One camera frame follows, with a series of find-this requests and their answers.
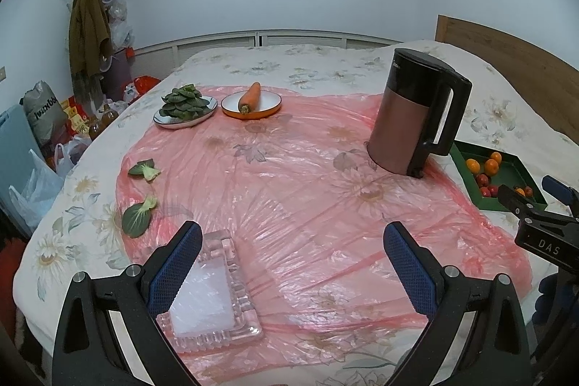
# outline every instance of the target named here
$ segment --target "brown jacket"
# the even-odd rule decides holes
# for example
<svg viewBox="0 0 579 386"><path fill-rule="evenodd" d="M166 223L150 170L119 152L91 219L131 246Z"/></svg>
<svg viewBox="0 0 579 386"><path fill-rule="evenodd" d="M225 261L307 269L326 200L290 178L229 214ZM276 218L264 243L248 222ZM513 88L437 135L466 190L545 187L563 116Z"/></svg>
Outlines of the brown jacket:
<svg viewBox="0 0 579 386"><path fill-rule="evenodd" d="M74 0L68 31L71 74L84 72L91 77L100 74L99 56L112 55L111 29L102 0Z"/></svg>

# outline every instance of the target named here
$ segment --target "orange bowl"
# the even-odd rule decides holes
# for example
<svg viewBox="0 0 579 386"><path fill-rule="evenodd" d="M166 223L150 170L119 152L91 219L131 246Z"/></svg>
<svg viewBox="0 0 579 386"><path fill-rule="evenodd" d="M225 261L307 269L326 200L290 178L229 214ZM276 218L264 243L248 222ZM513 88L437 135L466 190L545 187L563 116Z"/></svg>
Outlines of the orange bowl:
<svg viewBox="0 0 579 386"><path fill-rule="evenodd" d="M261 96L259 97L258 109L244 115L239 112L238 106L239 99L241 99L246 92L246 90L242 90L241 92L228 95L223 99L221 101L221 110L223 113L228 117L237 118L238 120L259 120L260 118L273 115L282 108L282 97L278 93L262 90Z"/></svg>

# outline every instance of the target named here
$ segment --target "kettle handle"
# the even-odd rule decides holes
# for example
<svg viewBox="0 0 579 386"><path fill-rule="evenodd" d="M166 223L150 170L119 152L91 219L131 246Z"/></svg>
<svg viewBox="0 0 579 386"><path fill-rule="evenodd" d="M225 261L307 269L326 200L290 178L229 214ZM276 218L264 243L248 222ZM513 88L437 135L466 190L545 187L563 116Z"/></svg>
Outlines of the kettle handle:
<svg viewBox="0 0 579 386"><path fill-rule="evenodd" d="M454 71L442 72L433 105L428 111L424 130L429 127L435 127L438 129L446 103L439 107L436 107L436 104L441 103L445 96L448 97L447 93L449 89L453 92L452 102L438 143L434 143L432 140L423 143L429 153L437 154L439 156L448 156L452 144L455 141L462 116L464 115L464 109L467 107L468 98L470 97L472 88L473 84L471 81L461 76L459 73Z"/></svg>

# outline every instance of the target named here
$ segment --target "bottle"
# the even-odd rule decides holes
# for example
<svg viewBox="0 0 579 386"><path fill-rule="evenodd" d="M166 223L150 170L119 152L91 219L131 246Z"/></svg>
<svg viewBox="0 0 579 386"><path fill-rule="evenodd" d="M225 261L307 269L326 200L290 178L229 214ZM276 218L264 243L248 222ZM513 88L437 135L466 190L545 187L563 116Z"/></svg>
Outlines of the bottle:
<svg viewBox="0 0 579 386"><path fill-rule="evenodd" d="M103 109L105 113L102 114L101 122L106 128L111 123L113 123L117 118L119 118L119 114L115 110L112 110L107 103L104 105Z"/></svg>
<svg viewBox="0 0 579 386"><path fill-rule="evenodd" d="M98 138L98 136L105 130L106 126L101 123L96 117L94 117L89 123L89 136L92 141Z"/></svg>

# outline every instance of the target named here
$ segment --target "wooden headboard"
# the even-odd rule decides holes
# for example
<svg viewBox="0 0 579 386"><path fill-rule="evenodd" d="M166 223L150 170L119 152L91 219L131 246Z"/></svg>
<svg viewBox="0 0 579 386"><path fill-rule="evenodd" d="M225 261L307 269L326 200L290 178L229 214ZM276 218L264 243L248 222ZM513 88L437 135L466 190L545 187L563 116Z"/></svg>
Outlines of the wooden headboard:
<svg viewBox="0 0 579 386"><path fill-rule="evenodd" d="M579 71L520 38L444 15L435 40L491 64L551 128L579 144Z"/></svg>

